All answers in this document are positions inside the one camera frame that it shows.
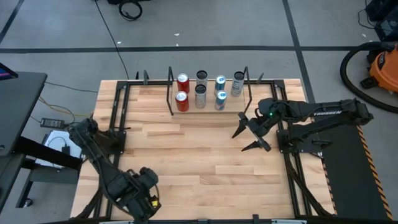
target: butcher block tabletop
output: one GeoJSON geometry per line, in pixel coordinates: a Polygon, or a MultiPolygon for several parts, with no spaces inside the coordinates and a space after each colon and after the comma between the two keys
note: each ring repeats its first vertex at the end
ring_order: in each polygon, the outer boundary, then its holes
{"type": "MultiPolygon", "coordinates": [[[[299,79],[284,81],[289,100],[305,101],[299,79]]],[[[109,127],[116,83],[117,80],[104,80],[99,88],[93,118],[103,131],[109,127]]],[[[255,116],[259,100],[272,97],[270,85],[251,85],[251,89],[248,118],[255,116]]],[[[255,137],[245,130],[231,139],[238,127],[237,113],[171,116],[166,92],[166,85],[131,87],[125,124],[130,129],[126,130],[126,147],[119,162],[121,170],[139,171],[145,166],[159,176],[162,208],[152,220],[251,219],[253,214],[260,218],[294,217],[284,158],[276,139],[277,126],[264,137],[272,147],[270,152],[259,148],[241,152],[255,137]]],[[[246,104],[249,101],[246,85],[243,95],[246,104]]],[[[123,90],[120,96],[119,112],[123,90]]],[[[190,106],[195,106],[194,99],[190,100],[190,106]]],[[[310,154],[300,156],[307,187],[326,210],[334,213],[321,160],[310,154]]],[[[85,162],[71,217],[84,209],[97,188],[98,175],[92,165],[85,162]]],[[[300,212],[304,214],[302,194],[297,186],[296,191],[300,212]]],[[[105,214],[106,202],[103,200],[101,215],[105,214]]],[[[116,207],[111,218],[132,220],[116,207]]]]}

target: gray concrete floor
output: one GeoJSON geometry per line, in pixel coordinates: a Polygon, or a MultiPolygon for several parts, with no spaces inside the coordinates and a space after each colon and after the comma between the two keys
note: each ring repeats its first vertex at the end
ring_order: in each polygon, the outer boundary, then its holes
{"type": "MultiPolygon", "coordinates": [[[[17,0],[0,1],[0,30],[17,5],[17,0]]],[[[358,25],[357,12],[363,0],[288,0],[301,46],[355,46],[377,41],[373,30],[358,25]]],[[[115,6],[98,2],[119,47],[179,46],[293,46],[281,0],[152,0],[143,2],[144,13],[136,22],[123,20],[115,6]]],[[[112,40],[95,3],[89,0],[24,0],[1,49],[110,48],[112,40]]],[[[346,52],[303,52],[316,101],[353,98],[341,83],[339,67],[346,52]]],[[[225,50],[184,52],[122,52],[130,77],[146,69],[150,78],[166,78],[168,66],[190,75],[205,69],[211,77],[249,66],[251,77],[302,78],[294,49],[225,50]]],[[[13,70],[44,72],[48,81],[97,90],[101,80],[125,79],[123,65],[113,52],[0,54],[0,62],[13,70]]],[[[349,65],[353,80],[366,76],[364,55],[349,65]]],[[[395,95],[382,90],[370,94],[397,105],[395,95]]],[[[46,85],[42,97],[49,103],[66,106],[74,113],[89,113],[96,94],[46,85]]],[[[364,127],[365,137],[379,172],[393,216],[398,217],[397,116],[369,106],[374,121],[364,127]]],[[[71,117],[48,109],[38,102],[33,117],[71,117]]],[[[41,141],[50,130],[29,120],[23,135],[41,141]]],[[[17,178],[0,214],[0,223],[42,223],[66,220],[75,192],[74,185],[34,184],[29,195],[34,206],[16,209],[15,204],[27,172],[17,178]]]]}

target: cable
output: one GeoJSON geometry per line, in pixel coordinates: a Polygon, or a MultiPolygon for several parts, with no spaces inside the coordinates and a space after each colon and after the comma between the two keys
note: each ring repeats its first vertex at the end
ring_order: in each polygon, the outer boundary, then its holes
{"type": "Polygon", "coordinates": [[[141,7],[141,5],[138,3],[138,1],[136,1],[136,0],[123,0],[123,1],[119,4],[119,13],[120,13],[120,15],[122,15],[122,18],[123,18],[123,19],[125,19],[125,20],[127,20],[127,21],[135,21],[135,20],[137,20],[138,18],[141,17],[141,15],[142,15],[142,7],[141,7]],[[138,9],[139,9],[138,16],[131,16],[128,12],[122,10],[123,6],[124,6],[125,4],[127,4],[127,3],[133,3],[134,5],[136,5],[136,6],[138,7],[138,9]]]}
{"type": "Polygon", "coordinates": [[[119,52],[118,46],[116,45],[116,42],[114,41],[113,35],[112,35],[112,33],[111,33],[111,31],[110,31],[110,29],[109,29],[109,27],[108,27],[108,25],[107,25],[107,23],[106,23],[106,21],[105,21],[104,16],[102,15],[102,12],[101,12],[101,10],[100,10],[100,7],[98,6],[98,2],[97,2],[97,1],[94,1],[94,2],[95,2],[95,4],[97,5],[98,12],[99,12],[99,14],[101,15],[102,20],[104,21],[104,24],[105,24],[105,26],[106,26],[106,29],[108,30],[109,35],[110,35],[111,38],[112,38],[114,47],[116,48],[116,51],[117,51],[117,53],[118,53],[118,55],[119,55],[119,58],[120,58],[120,61],[122,61],[122,64],[123,64],[123,67],[124,67],[124,71],[126,72],[127,79],[129,80],[129,79],[130,79],[129,73],[127,72],[126,65],[124,64],[124,61],[123,61],[122,56],[120,56],[120,52],[119,52]]]}
{"type": "Polygon", "coordinates": [[[39,97],[39,101],[42,102],[42,103],[44,103],[45,105],[47,105],[47,106],[48,106],[50,109],[52,109],[52,110],[55,110],[55,111],[60,112],[60,113],[66,113],[66,114],[72,115],[72,116],[73,116],[73,121],[72,121],[71,123],[69,123],[69,124],[72,124],[72,123],[75,122],[75,115],[74,115],[68,108],[65,108],[65,107],[63,107],[63,106],[58,106],[58,105],[50,105],[50,104],[48,104],[41,96],[39,97]],[[55,109],[55,108],[53,108],[53,106],[56,106],[56,107],[58,107],[58,108],[65,109],[65,110],[67,110],[69,113],[68,113],[68,112],[65,112],[65,111],[62,111],[62,110],[55,109]]]}
{"type": "Polygon", "coordinates": [[[39,101],[42,102],[42,103],[44,103],[45,105],[47,105],[47,106],[48,106],[50,109],[52,109],[52,110],[55,110],[55,111],[60,112],[60,113],[71,114],[71,115],[73,116],[73,121],[72,121],[71,123],[69,123],[69,124],[75,123],[75,117],[76,117],[76,116],[87,117],[87,116],[92,116],[92,115],[93,115],[93,113],[87,113],[87,114],[74,114],[74,113],[72,113],[68,108],[65,108],[65,107],[63,107],[63,106],[50,105],[50,104],[48,104],[41,96],[39,97],[39,101]],[[65,109],[65,110],[67,110],[68,112],[62,111],[62,110],[58,110],[58,109],[55,109],[55,108],[52,108],[53,106],[56,106],[56,107],[65,109]]]}
{"type": "Polygon", "coordinates": [[[50,84],[50,85],[55,85],[55,86],[68,88],[68,89],[71,89],[71,90],[76,90],[76,91],[82,91],[82,92],[88,92],[88,93],[98,93],[97,91],[93,91],[93,90],[79,90],[79,89],[76,89],[76,88],[72,88],[72,87],[64,86],[64,85],[60,85],[60,84],[55,84],[55,83],[50,83],[50,82],[46,82],[46,83],[50,84]]]}
{"type": "Polygon", "coordinates": [[[36,119],[36,118],[32,117],[32,115],[30,116],[30,118],[32,118],[33,120],[35,120],[36,122],[38,122],[38,123],[40,123],[40,124],[41,124],[41,122],[40,122],[38,119],[36,119]]]}
{"type": "Polygon", "coordinates": [[[64,147],[67,147],[67,146],[68,146],[68,145],[67,145],[67,141],[66,141],[63,137],[57,136],[57,137],[55,137],[55,138],[53,138],[53,139],[50,140],[50,142],[47,144],[47,147],[50,147],[51,142],[54,141],[54,139],[58,139],[58,138],[61,138],[61,139],[64,141],[64,143],[65,143],[65,146],[64,146],[64,147]]]}
{"type": "Polygon", "coordinates": [[[65,146],[68,146],[68,145],[67,145],[67,141],[66,141],[63,137],[58,136],[58,137],[55,137],[55,138],[51,139],[50,142],[47,144],[47,147],[50,147],[51,142],[52,142],[54,139],[58,139],[58,138],[61,138],[61,139],[64,141],[65,146]]]}
{"type": "Polygon", "coordinates": [[[311,112],[309,112],[309,114],[306,115],[306,117],[304,117],[303,121],[306,121],[309,117],[311,117],[311,115],[312,115],[314,112],[316,112],[316,110],[319,110],[319,109],[322,109],[322,108],[338,107],[338,106],[342,107],[342,106],[346,106],[346,105],[352,103],[353,101],[354,101],[354,100],[349,100],[349,101],[346,102],[346,103],[338,104],[338,105],[319,106],[319,107],[317,107],[317,108],[311,110],[311,112]]]}
{"type": "Polygon", "coordinates": [[[376,27],[376,25],[371,24],[371,21],[369,20],[368,14],[366,14],[366,19],[368,20],[368,25],[370,25],[370,26],[372,26],[372,27],[369,27],[369,26],[366,26],[366,25],[362,24],[362,23],[361,23],[361,16],[360,16],[359,14],[360,14],[361,12],[365,11],[367,6],[368,6],[368,2],[367,2],[367,0],[365,0],[365,8],[362,9],[362,10],[360,10],[360,11],[358,12],[358,24],[359,24],[360,26],[365,27],[365,28],[367,28],[367,29],[379,29],[379,30],[394,32],[393,30],[383,29],[383,28],[381,28],[381,27],[376,27]]]}

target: aluminum can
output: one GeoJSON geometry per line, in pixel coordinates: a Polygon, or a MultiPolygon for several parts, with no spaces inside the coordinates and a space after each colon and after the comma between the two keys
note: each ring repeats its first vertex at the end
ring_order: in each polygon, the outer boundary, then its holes
{"type": "Polygon", "coordinates": [[[216,81],[215,81],[215,86],[214,86],[214,94],[215,95],[217,95],[217,93],[220,90],[224,90],[225,81],[226,80],[225,80],[225,76],[224,75],[217,76],[216,81]]]}
{"type": "Polygon", "coordinates": [[[232,80],[231,96],[238,97],[242,93],[244,82],[244,73],[235,72],[234,78],[232,80]]]}
{"type": "Polygon", "coordinates": [[[197,85],[201,84],[207,87],[207,72],[203,70],[197,72],[197,85]]]}
{"type": "Polygon", "coordinates": [[[175,95],[175,103],[179,111],[187,111],[189,109],[188,95],[184,91],[179,91],[175,95]]]}
{"type": "Polygon", "coordinates": [[[225,102],[226,102],[226,92],[224,90],[220,90],[217,93],[216,97],[216,105],[215,105],[216,110],[223,110],[225,107],[225,102]]]}
{"type": "Polygon", "coordinates": [[[195,106],[199,109],[206,106],[206,87],[202,84],[195,87],[195,106]]]}
{"type": "Polygon", "coordinates": [[[177,87],[179,91],[189,93],[189,77],[187,74],[181,73],[177,77],[177,87]]]}

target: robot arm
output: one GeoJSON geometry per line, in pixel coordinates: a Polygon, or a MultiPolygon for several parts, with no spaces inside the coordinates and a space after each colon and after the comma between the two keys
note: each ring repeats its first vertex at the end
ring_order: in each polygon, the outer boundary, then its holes
{"type": "Polygon", "coordinates": [[[262,137],[279,121],[298,123],[306,121],[309,117],[330,116],[327,119],[307,125],[291,125],[289,139],[291,141],[302,141],[313,133],[344,124],[365,125],[373,119],[373,115],[368,112],[366,105],[356,99],[330,103],[306,103],[266,98],[260,100],[258,105],[259,107],[255,110],[256,118],[248,119],[242,112],[238,114],[241,119],[232,138],[244,131],[246,127],[257,137],[257,141],[245,147],[243,151],[254,147],[262,147],[266,151],[270,151],[270,145],[262,137]]]}
{"type": "Polygon", "coordinates": [[[123,172],[109,161],[111,146],[118,144],[113,133],[99,131],[96,121],[92,119],[85,119],[68,131],[70,139],[81,147],[82,153],[99,174],[100,188],[109,201],[133,216],[134,223],[144,222],[158,211],[161,207],[159,199],[149,192],[158,183],[155,172],[145,167],[139,174],[133,170],[123,172]]]}

